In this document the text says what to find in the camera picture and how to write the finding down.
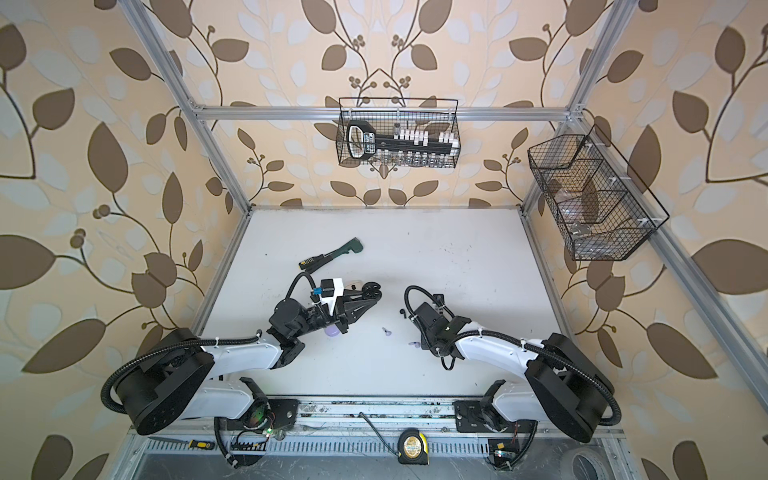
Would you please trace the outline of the black round charging case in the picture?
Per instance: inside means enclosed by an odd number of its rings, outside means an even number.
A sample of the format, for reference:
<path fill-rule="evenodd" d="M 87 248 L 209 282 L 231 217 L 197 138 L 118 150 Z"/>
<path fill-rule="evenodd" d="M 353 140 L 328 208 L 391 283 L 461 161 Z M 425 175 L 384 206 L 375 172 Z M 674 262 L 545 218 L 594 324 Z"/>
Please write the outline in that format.
<path fill-rule="evenodd" d="M 381 285 L 377 282 L 366 282 L 363 287 L 363 291 L 374 291 L 375 298 L 373 300 L 380 300 L 382 298 Z"/>

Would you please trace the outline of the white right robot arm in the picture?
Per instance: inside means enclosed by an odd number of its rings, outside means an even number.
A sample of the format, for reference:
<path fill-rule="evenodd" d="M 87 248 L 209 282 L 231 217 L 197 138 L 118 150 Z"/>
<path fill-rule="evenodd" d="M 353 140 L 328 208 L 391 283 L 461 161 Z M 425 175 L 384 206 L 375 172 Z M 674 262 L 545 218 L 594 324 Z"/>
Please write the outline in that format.
<path fill-rule="evenodd" d="M 499 368 L 523 386 L 495 381 L 468 414 L 491 432 L 506 432 L 521 421 L 552 423 L 573 440 L 589 442 L 599 426 L 623 419 L 610 380 L 569 339 L 553 333 L 544 340 L 521 339 L 487 329 L 453 313 L 444 296 L 410 285 L 403 294 L 404 316 L 416 326 L 420 345 L 446 371 L 458 361 Z"/>

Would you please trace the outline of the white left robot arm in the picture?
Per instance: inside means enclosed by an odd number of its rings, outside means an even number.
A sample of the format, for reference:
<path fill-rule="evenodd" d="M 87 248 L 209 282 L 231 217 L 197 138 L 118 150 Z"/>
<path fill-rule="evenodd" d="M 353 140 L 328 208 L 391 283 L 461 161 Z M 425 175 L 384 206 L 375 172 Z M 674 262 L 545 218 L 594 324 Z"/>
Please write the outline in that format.
<path fill-rule="evenodd" d="M 103 406 L 128 416 L 145 436 L 177 420 L 198 418 L 269 428 L 276 415 L 247 372 L 288 366 L 304 350 L 303 336 L 328 327 L 345 334 L 382 298 L 376 282 L 347 288 L 339 278 L 315 282 L 307 273 L 296 278 L 308 282 L 310 305 L 286 295 L 276 304 L 268 329 L 251 337 L 203 339 L 187 328 L 177 329 L 105 380 Z"/>

